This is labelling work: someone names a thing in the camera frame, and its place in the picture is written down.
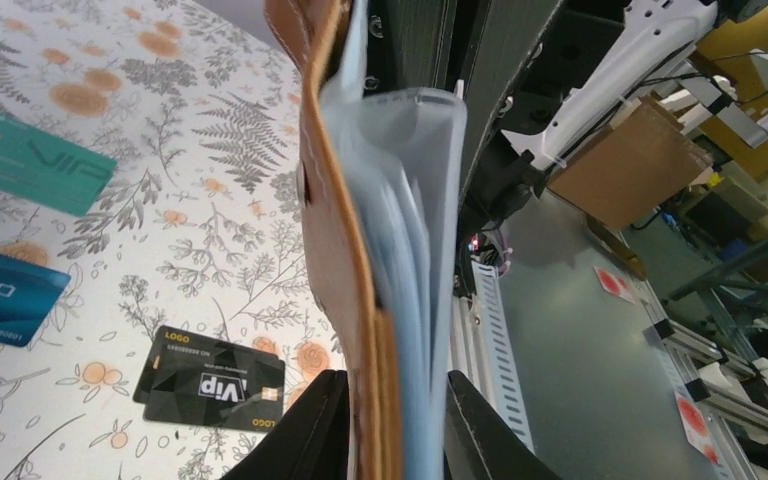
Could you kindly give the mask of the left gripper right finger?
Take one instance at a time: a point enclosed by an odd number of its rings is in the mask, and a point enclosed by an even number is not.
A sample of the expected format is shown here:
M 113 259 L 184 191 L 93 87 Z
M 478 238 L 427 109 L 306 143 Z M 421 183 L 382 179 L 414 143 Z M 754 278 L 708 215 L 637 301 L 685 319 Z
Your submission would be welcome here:
M 558 480 L 460 371 L 447 375 L 444 477 Z

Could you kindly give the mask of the dark blue credit card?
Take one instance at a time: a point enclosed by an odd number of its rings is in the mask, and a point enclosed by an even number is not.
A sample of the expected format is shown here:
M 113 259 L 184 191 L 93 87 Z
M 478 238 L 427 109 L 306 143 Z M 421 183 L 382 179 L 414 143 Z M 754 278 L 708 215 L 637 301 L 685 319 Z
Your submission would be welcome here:
M 0 343 L 30 343 L 68 286 L 67 273 L 0 254 Z

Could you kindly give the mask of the brown leather card holder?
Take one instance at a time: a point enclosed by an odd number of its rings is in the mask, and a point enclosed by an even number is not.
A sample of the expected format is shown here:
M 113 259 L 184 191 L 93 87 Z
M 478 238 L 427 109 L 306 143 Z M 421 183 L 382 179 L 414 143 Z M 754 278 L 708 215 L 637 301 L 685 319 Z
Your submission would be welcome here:
M 351 479 L 440 479 L 467 108 L 460 91 L 365 94 L 364 1 L 268 1 L 301 73 L 308 281 L 343 349 Z

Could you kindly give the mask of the black VIP credit card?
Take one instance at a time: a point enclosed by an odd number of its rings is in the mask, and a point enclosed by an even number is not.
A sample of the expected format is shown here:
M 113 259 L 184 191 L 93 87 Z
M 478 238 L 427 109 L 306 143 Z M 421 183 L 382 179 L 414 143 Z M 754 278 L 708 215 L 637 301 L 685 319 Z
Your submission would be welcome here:
M 217 347 L 225 344 L 227 341 L 180 328 L 159 327 L 144 362 L 132 400 L 140 404 L 147 403 L 156 372 L 165 364 L 171 365 L 173 362 L 204 364 Z

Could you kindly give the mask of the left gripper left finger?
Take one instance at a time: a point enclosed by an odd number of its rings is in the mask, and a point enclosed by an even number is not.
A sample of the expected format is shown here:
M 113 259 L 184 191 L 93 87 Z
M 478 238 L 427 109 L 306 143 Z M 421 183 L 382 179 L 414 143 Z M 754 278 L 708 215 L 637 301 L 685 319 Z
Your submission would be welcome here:
M 222 479 L 345 479 L 349 437 L 347 373 L 324 370 L 276 427 Z

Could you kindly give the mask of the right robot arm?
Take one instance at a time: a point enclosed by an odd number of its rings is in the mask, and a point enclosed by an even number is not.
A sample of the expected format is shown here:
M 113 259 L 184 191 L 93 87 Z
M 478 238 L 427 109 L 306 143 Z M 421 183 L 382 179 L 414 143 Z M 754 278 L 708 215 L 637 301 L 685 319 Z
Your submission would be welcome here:
M 726 22 L 761 1 L 370 1 L 367 91 L 461 89 L 468 109 L 453 256 L 545 188 L 553 170 L 621 106 L 678 83 L 757 147 L 768 114 L 740 112 L 690 62 Z

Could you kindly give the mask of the teal credit card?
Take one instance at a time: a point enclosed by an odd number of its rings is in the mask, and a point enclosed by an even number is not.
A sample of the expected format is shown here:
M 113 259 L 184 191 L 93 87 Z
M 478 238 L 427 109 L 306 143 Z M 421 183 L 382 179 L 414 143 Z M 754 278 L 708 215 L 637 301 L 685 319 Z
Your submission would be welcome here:
M 0 113 L 0 191 L 82 217 L 113 177 L 107 156 Z

